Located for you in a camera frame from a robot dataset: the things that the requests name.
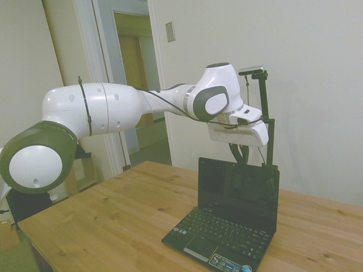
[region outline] touchpad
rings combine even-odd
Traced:
[[[216,244],[213,244],[199,236],[195,236],[194,239],[184,248],[184,251],[204,262],[208,262],[217,247],[218,246]]]

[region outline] laptop keyboard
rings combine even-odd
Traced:
[[[232,223],[200,209],[192,210],[177,227],[180,232],[193,232],[257,261],[271,240],[264,231]]]

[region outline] floor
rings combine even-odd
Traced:
[[[145,161],[171,165],[168,139],[162,140],[151,146],[141,149],[130,155],[131,166],[137,166]]]
[[[171,165],[165,120],[137,129],[140,151],[130,155],[131,166],[145,161]]]
[[[5,251],[0,251],[0,271],[39,272],[30,242],[25,234],[18,230],[20,244]]]

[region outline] black chair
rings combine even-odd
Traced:
[[[48,193],[27,194],[11,189],[6,196],[12,217],[16,224],[52,206]]]

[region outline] laptop screen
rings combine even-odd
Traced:
[[[199,158],[198,207],[276,231],[279,177],[271,167]]]

